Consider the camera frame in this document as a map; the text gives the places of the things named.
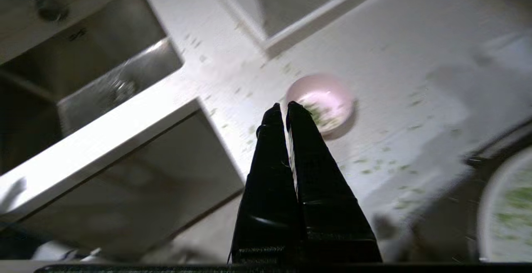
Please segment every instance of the small bowl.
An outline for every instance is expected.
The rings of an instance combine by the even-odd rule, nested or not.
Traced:
[[[295,81],[286,92],[286,104],[296,101],[312,114],[321,135],[332,133],[353,112],[354,97],[331,74],[312,74]]]

